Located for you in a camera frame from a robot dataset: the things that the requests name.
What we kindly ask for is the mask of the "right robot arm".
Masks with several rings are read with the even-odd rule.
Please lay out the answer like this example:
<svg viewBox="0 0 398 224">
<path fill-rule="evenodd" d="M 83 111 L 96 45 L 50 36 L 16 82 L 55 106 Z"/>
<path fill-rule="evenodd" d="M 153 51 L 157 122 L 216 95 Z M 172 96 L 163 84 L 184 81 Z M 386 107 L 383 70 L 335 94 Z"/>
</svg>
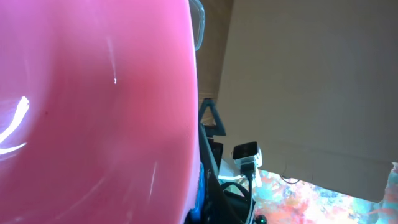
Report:
<svg viewBox="0 0 398 224">
<path fill-rule="evenodd" d="M 186 223 L 266 223 L 263 215 L 255 216 L 256 201 L 253 185 L 260 185 L 259 166 L 262 154 L 256 141 L 235 146 L 233 161 L 239 169 L 237 178 L 248 181 L 245 188 L 239 183 L 227 181 L 220 176 L 223 144 L 214 142 L 215 136 L 226 136 L 226 131 L 211 98 L 203 100 L 198 119 L 202 119 L 206 109 L 213 115 L 215 124 L 199 124 L 200 180 L 195 207 L 190 210 Z"/>
</svg>

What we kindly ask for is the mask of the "clear plastic container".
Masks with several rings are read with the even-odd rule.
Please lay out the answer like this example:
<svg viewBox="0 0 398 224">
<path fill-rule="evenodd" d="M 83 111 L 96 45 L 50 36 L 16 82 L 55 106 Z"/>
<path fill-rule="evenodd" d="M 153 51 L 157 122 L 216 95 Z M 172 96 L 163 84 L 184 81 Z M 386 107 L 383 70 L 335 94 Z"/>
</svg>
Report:
<svg viewBox="0 0 398 224">
<path fill-rule="evenodd" d="M 205 9 L 200 0 L 189 0 L 190 15 L 192 20 L 195 50 L 199 50 L 203 43 L 205 32 Z"/>
</svg>

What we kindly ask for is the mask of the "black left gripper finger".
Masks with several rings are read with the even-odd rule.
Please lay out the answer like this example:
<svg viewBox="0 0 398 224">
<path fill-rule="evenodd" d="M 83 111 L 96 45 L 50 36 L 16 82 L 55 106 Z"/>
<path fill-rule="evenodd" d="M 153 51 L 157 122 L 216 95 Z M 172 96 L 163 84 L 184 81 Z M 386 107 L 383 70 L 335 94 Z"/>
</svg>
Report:
<svg viewBox="0 0 398 224">
<path fill-rule="evenodd" d="M 198 126 L 200 159 L 205 171 L 205 204 L 202 210 L 204 223 L 239 224 L 216 177 L 216 163 L 202 124 Z"/>
</svg>

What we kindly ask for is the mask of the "pink scoop blue handle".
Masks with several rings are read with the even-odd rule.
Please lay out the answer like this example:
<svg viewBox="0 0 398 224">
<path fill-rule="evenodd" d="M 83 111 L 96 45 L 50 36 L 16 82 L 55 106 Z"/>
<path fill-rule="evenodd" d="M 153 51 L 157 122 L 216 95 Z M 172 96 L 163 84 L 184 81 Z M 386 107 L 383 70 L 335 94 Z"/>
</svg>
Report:
<svg viewBox="0 0 398 224">
<path fill-rule="evenodd" d="M 183 223 L 199 176 L 188 1 L 1 2 L 2 223 Z"/>
</svg>

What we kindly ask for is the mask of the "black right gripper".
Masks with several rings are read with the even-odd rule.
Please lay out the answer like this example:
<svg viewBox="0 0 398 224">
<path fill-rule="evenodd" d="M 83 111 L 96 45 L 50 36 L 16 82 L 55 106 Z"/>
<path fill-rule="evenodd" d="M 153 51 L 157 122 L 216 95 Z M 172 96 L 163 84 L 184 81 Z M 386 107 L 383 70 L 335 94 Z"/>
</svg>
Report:
<svg viewBox="0 0 398 224">
<path fill-rule="evenodd" d="M 209 109 L 212 117 L 211 124 L 202 123 L 202 118 Z M 213 136 L 226 136 L 226 131 L 223 122 L 220 118 L 218 110 L 216 108 L 216 103 L 211 98 L 205 98 L 198 111 L 198 119 L 200 124 L 203 126 L 205 134 L 207 137 Z M 221 165 L 221 159 L 223 155 L 223 144 L 215 142 L 213 138 L 207 138 L 206 152 L 206 167 L 213 170 L 218 170 Z"/>
</svg>

